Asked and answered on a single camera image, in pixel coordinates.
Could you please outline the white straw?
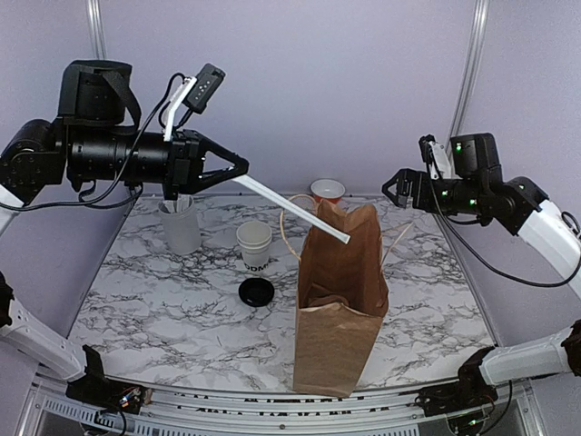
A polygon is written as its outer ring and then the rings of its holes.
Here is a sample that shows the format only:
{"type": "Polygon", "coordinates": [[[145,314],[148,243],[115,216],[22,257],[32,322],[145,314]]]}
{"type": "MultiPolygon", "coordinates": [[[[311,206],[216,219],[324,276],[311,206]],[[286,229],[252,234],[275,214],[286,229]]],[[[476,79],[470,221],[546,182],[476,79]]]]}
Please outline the white straw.
{"type": "Polygon", "coordinates": [[[278,193],[274,192],[272,189],[268,188],[267,186],[259,183],[249,175],[240,175],[232,179],[235,183],[242,185],[245,188],[250,189],[251,191],[255,192],[256,194],[266,198],[267,200],[276,203],[279,207],[283,208],[284,210],[295,214],[296,216],[300,217],[302,220],[310,223],[311,225],[319,228],[323,232],[328,235],[333,236],[337,240],[341,241],[344,244],[348,244],[350,241],[350,236],[346,233],[343,233],[331,225],[325,223],[317,216],[313,215],[312,213],[308,213],[305,210],[301,209],[298,205],[294,204],[292,201],[287,200],[286,198],[282,197],[278,193]]]}

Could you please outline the stack of white paper cups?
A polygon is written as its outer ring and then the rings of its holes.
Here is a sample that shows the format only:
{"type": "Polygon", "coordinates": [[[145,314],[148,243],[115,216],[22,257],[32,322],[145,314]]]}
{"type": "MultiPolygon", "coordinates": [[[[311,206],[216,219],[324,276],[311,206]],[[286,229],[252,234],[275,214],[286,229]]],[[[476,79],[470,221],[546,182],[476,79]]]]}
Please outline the stack of white paper cups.
{"type": "Polygon", "coordinates": [[[264,272],[270,263],[271,227],[260,221],[248,221],[236,230],[245,268],[253,273],[264,272]]]}

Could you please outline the brown paper bag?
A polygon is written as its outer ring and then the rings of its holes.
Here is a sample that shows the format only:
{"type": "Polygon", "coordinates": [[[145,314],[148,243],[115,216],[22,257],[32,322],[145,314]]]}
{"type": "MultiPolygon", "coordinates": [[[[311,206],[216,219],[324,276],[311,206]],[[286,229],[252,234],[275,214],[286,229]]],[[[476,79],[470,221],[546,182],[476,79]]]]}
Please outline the brown paper bag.
{"type": "Polygon", "coordinates": [[[350,212],[327,200],[323,222],[348,243],[311,227],[299,255],[292,389],[346,398],[368,362],[389,309],[383,232],[370,203],[350,212]]]}

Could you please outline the black plastic cup lid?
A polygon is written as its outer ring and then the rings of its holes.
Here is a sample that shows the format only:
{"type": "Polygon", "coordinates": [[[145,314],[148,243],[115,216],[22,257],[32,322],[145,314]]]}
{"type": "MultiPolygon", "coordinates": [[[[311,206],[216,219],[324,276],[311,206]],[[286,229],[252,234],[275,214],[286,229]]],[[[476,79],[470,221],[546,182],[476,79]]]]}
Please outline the black plastic cup lid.
{"type": "Polygon", "coordinates": [[[238,289],[242,302],[250,307],[267,306],[274,297],[274,286],[266,279],[252,277],[244,280],[238,289]]]}

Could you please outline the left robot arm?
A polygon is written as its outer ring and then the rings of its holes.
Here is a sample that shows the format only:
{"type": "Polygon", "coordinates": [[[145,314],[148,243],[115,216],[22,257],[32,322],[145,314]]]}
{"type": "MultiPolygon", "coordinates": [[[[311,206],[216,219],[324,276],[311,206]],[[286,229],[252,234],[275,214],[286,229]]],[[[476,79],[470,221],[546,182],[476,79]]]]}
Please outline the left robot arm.
{"type": "MultiPolygon", "coordinates": [[[[38,209],[36,196],[49,185],[69,182],[76,205],[106,207],[96,194],[98,182],[125,184],[136,200],[156,183],[165,199],[193,195],[248,172],[248,162],[175,120],[177,108],[201,114],[222,84],[224,72],[205,65],[180,86],[168,86],[153,114],[161,116],[159,134],[147,129],[130,87],[132,67],[104,60],[77,60],[64,70],[57,116],[26,123],[1,155],[1,222],[38,209]]],[[[67,397],[122,415],[138,413],[146,394],[137,383],[105,375],[100,354],[70,342],[31,315],[1,287],[1,335],[21,352],[56,372],[67,397]]]]}

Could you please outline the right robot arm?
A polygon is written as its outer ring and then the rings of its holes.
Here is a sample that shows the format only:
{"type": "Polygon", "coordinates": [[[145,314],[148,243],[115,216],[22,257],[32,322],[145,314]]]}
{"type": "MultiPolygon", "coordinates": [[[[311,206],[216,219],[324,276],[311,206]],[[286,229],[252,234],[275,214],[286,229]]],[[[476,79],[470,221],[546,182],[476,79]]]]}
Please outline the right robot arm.
{"type": "MultiPolygon", "coordinates": [[[[394,205],[439,217],[480,264],[503,279],[580,293],[579,221],[530,178],[504,178],[493,134],[457,135],[449,145],[428,134],[419,138],[419,150],[424,169],[400,169],[381,187],[394,205]],[[546,261],[556,278],[526,279],[509,272],[508,255],[496,261],[483,256],[460,235],[459,214],[466,215],[466,225],[497,223],[546,261]]],[[[497,401],[503,384],[558,374],[580,374],[579,322],[541,339],[480,349],[458,368],[455,381],[420,390],[416,403],[427,416],[472,409],[497,401]]]]}

